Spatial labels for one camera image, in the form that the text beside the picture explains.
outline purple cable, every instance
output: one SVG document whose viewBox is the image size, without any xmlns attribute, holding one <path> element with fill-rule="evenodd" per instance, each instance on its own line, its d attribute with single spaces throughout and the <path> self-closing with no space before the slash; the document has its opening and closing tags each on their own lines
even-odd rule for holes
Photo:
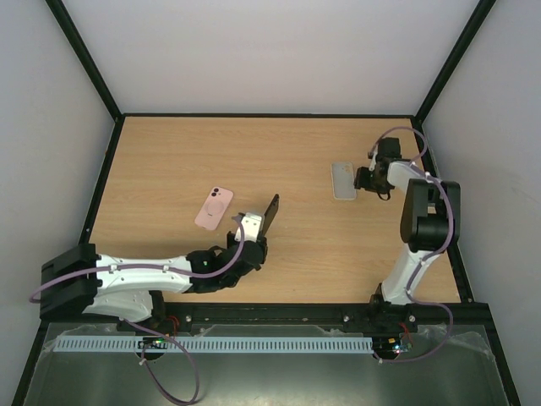
<svg viewBox="0 0 541 406">
<path fill-rule="evenodd" d="M 188 406 L 190 404 L 196 404 L 198 402 L 197 397 L 199 395 L 199 385 L 200 385 L 199 369 L 197 368 L 197 364 L 195 363 L 194 357 L 192 357 L 192 355 L 188 352 L 188 350 L 174 338 L 168 337 L 164 334 L 161 334 L 160 332 L 155 332 L 154 330 L 151 330 L 150 328 L 140 326 L 139 324 L 135 324 L 131 321 L 128 321 L 128 320 L 124 320 L 124 321 L 133 328 L 141 330 L 142 332 L 148 332 L 149 334 L 152 334 L 153 336 L 161 337 L 164 340 L 168 341 L 169 343 L 180 348 L 180 350 L 186 355 L 186 358 L 188 358 L 188 361 L 192 365 L 192 368 L 194 369 L 194 374 L 195 374 L 195 391 L 194 391 L 194 395 L 192 396 L 190 400 L 181 400 L 181 399 L 175 398 L 158 381 L 158 379 L 156 378 L 156 375 L 154 375 L 154 372 L 152 372 L 152 369 L 150 368 L 149 363 L 145 358 L 145 351 L 150 346 L 150 344 L 147 344 L 143 347 L 143 350 L 141 351 L 141 358 L 142 358 L 141 362 L 142 362 L 142 365 L 144 365 L 146 370 L 149 372 L 150 377 L 152 378 L 152 381 L 156 385 L 156 388 L 165 399 L 167 399 L 172 404 L 176 404 L 177 406 Z"/>
<path fill-rule="evenodd" d="M 198 279 L 207 279 L 209 277 L 217 277 L 218 275 L 221 275 L 223 272 L 226 272 L 229 268 L 231 268 L 235 262 L 237 262 L 238 258 L 240 257 L 241 253 L 243 252 L 244 248 L 244 226 L 241 222 L 240 216 L 235 216 L 232 218 L 235 222 L 237 222 L 239 228 L 240 228 L 240 241 L 238 243 L 237 251 L 235 251 L 235 254 L 233 255 L 232 259 L 223 266 L 223 268 L 218 269 L 217 271 L 211 272 L 211 273 L 192 273 L 190 271 L 185 271 L 183 269 L 178 269 L 173 266 L 169 267 L 169 271 L 178 273 L 180 275 L 184 275 L 187 277 L 195 277 Z M 121 271 L 122 269 L 159 269 L 162 270 L 162 265 L 152 265 L 152 264 L 125 264 L 125 265 L 118 265 L 117 269 Z M 66 275 L 62 275 L 61 277 L 56 277 L 52 279 L 51 281 L 47 283 L 43 283 L 38 289 L 36 289 L 29 298 L 29 301 L 31 303 L 40 303 L 39 299 L 36 299 L 36 295 L 43 292 L 44 290 L 49 289 L 51 286 L 54 286 L 58 283 L 66 282 L 69 279 L 73 279 L 75 277 L 82 277 L 84 275 L 89 275 L 91 273 L 97 273 L 102 271 L 110 271 L 110 266 L 98 266 L 96 268 L 88 268 L 88 269 L 81 269 L 80 271 L 75 271 L 68 273 Z"/>
<path fill-rule="evenodd" d="M 423 172 L 420 168 L 418 168 L 416 165 L 415 165 L 415 161 L 418 160 L 420 157 L 422 157 L 426 151 L 428 150 L 428 142 L 426 140 L 426 137 L 424 136 L 424 134 L 422 134 L 420 131 L 417 131 L 416 129 L 411 129 L 409 127 L 402 127 L 402 126 L 399 126 L 399 127 L 393 127 L 392 129 L 388 129 L 387 131 L 385 131 L 379 138 L 378 140 L 375 142 L 374 146 L 372 147 L 372 149 L 370 150 L 370 154 L 374 153 L 374 150 L 375 150 L 375 147 L 377 146 L 378 142 L 384 138 L 385 136 L 387 136 L 389 133 L 391 133 L 392 131 L 395 131 L 397 129 L 407 129 L 409 131 L 412 131 L 413 133 L 415 133 L 416 135 L 419 136 L 419 138 L 421 138 L 421 140 L 423 140 L 423 149 L 421 150 L 421 152 L 419 152 L 418 155 L 416 155 L 415 157 L 413 157 L 411 160 L 410 160 L 410 163 L 409 163 L 409 167 L 412 168 L 414 171 L 418 172 L 419 174 L 421 174 L 422 176 L 426 177 L 426 179 L 430 182 L 432 182 L 433 184 L 435 184 L 436 188 L 438 188 L 438 191 L 440 192 L 440 195 L 441 195 L 441 199 L 444 201 L 444 204 L 445 204 L 445 208 L 447 210 L 447 222 L 448 222 L 448 233 L 447 233 L 447 236 L 445 237 L 445 241 L 444 243 L 441 245 L 441 247 L 439 247 L 436 251 L 434 252 L 431 252 L 429 254 L 427 254 L 426 256 L 423 257 L 423 259 L 417 264 L 417 266 L 415 267 L 415 269 L 413 270 L 413 273 L 412 275 L 410 276 L 410 278 L 408 279 L 407 283 L 406 283 L 406 295 L 408 296 L 408 298 L 413 302 L 413 303 L 416 303 L 418 305 L 423 305 L 423 306 L 437 306 L 437 307 L 440 307 L 441 309 L 445 310 L 447 312 L 447 314 L 449 315 L 449 326 L 447 327 L 447 332 L 445 333 L 445 336 L 443 337 L 443 339 L 441 340 L 441 342 L 436 345 L 434 348 L 432 348 L 428 353 L 425 353 L 425 354 L 422 354 L 422 355 L 419 355 L 418 357 L 415 357 L 415 358 L 409 358 L 409 359 L 382 359 L 376 352 L 374 352 L 374 357 L 382 364 L 401 364 L 401 363 L 407 363 L 407 362 L 413 362 L 413 361 L 420 361 L 421 359 L 426 359 L 428 358 L 429 356 L 433 355 L 434 353 L 436 353 L 441 347 L 443 347 L 445 345 L 445 343 L 447 342 L 447 340 L 451 337 L 451 331 L 452 331 L 452 328 L 453 328 L 453 324 L 454 324 L 454 317 L 453 317 L 453 313 L 451 311 L 451 309 L 449 309 L 448 306 L 446 306 L 445 304 L 443 303 L 435 303 L 435 302 L 422 302 L 420 300 L 417 300 L 415 299 L 412 295 L 411 295 L 411 287 L 413 285 L 413 282 L 415 281 L 415 278 L 417 277 L 417 275 L 421 272 L 421 268 L 423 267 L 423 264 L 425 261 L 429 260 L 430 258 L 432 258 L 433 256 L 436 256 L 436 255 L 439 255 L 441 254 L 442 252 L 444 252 L 445 250 L 447 250 L 447 248 L 449 247 L 449 245 L 451 244 L 451 240 L 453 238 L 453 231 L 454 231 L 454 221 L 455 221 L 455 218 L 453 216 L 453 210 L 451 208 L 451 202 L 449 201 L 449 196 L 447 196 L 447 193 L 444 191 L 443 189 L 443 186 L 441 186 L 441 182 L 438 178 L 436 177 L 433 177 L 425 172 Z"/>
<path fill-rule="evenodd" d="M 385 131 L 382 135 L 380 135 L 380 137 L 375 141 L 374 145 L 372 145 L 372 148 L 370 149 L 370 152 L 369 152 L 369 156 L 372 156 L 372 154 L 374 154 L 374 151 L 375 151 L 375 148 L 378 146 L 378 142 L 380 142 L 383 138 L 385 138 L 388 134 L 392 133 L 393 131 L 396 131 L 398 129 L 405 129 L 407 131 L 411 131 L 413 132 L 414 134 L 418 135 L 418 137 L 423 140 L 423 149 L 416 155 L 414 156 L 410 162 L 415 162 L 417 161 L 420 157 L 422 157 L 424 154 L 426 154 L 426 151 L 428 150 L 429 148 L 429 143 L 427 142 L 426 140 L 426 137 L 424 136 L 423 133 L 421 133 L 420 131 L 417 131 L 416 129 L 412 129 L 411 127 L 406 127 L 405 125 L 399 125 L 397 127 L 393 127 L 392 129 L 388 129 L 387 131 Z"/>
</svg>

